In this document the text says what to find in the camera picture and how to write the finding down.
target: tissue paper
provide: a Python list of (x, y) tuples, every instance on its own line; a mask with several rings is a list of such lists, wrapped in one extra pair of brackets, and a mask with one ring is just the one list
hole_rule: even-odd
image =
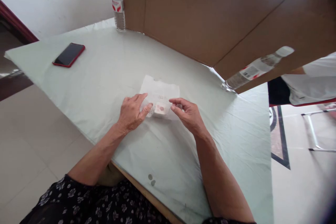
[(147, 117), (161, 117), (168, 120), (179, 120), (177, 115), (170, 109), (172, 103), (171, 98), (180, 97), (180, 87), (175, 84), (167, 84), (159, 80), (154, 80), (153, 77), (146, 75), (139, 93), (148, 93), (144, 99), (140, 109), (148, 103), (153, 103), (153, 107)]

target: hand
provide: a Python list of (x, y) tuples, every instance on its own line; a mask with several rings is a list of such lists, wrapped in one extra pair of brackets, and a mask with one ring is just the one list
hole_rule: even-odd
[(140, 112), (140, 105), (146, 98), (147, 93), (136, 94), (133, 97), (125, 97), (120, 109), (119, 120), (116, 123), (122, 132), (128, 133), (135, 130), (146, 118), (153, 103), (148, 103)]
[[(195, 103), (191, 103), (190, 101), (187, 101), (183, 98), (169, 99), (169, 102), (173, 104), (171, 106), (172, 111), (181, 119), (183, 125), (194, 136), (204, 135), (206, 132), (208, 132)], [(182, 105), (184, 111), (177, 107), (179, 104)]]

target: brown cardboard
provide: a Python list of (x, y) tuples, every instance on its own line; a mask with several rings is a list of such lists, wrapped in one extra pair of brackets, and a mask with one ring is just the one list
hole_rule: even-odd
[(239, 88), (245, 92), (336, 51), (336, 0), (285, 0), (214, 68), (227, 79), (282, 46), (295, 52), (272, 71)]
[(282, 0), (124, 0), (127, 29), (210, 67)]
[[(292, 46), (296, 50), (273, 73), (239, 89), (242, 92), (333, 51), (328, 39), (333, 23), (310, 14), (305, 1), (124, 0), (124, 7), (127, 29), (142, 32), (192, 59), (213, 66), (224, 79), (281, 46)], [(295, 4), (302, 5), (300, 10), (295, 11)], [(315, 1), (315, 11), (320, 5)], [(325, 48), (320, 50), (318, 44), (310, 48), (315, 39)]]

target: red phone case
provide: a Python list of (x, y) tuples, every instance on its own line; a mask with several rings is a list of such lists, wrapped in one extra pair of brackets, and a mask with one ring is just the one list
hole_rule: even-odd
[(53, 62), (53, 65), (57, 65), (60, 67), (67, 67), (70, 68), (72, 66), (72, 64), (76, 61), (76, 59), (82, 54), (82, 52), (85, 50), (85, 45), (80, 45), (83, 46), (83, 48), (79, 51), (79, 53), (77, 54), (77, 56), (70, 62), (70, 65), (62, 65), (62, 64), (57, 64), (55, 62)]

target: white bottle cap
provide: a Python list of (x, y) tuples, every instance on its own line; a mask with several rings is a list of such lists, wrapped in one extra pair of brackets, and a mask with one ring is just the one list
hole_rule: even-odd
[(295, 50), (292, 47), (284, 46), (281, 47), (279, 50), (276, 51), (276, 54), (278, 54), (281, 57), (286, 57), (289, 54), (292, 54)]

